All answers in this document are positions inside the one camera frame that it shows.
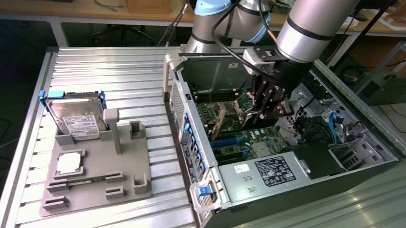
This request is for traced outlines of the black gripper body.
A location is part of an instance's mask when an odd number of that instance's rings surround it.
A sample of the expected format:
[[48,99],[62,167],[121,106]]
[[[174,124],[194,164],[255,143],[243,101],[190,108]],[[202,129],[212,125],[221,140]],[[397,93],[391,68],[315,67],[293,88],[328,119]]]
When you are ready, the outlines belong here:
[[260,66],[260,69],[273,75],[273,83],[269,83],[265,78],[260,75],[256,78],[256,91],[265,81],[265,85],[276,85],[285,90],[285,98],[289,99],[293,89],[300,84],[305,74],[309,71],[312,62],[297,63],[292,60],[272,62],[273,65],[265,64]]

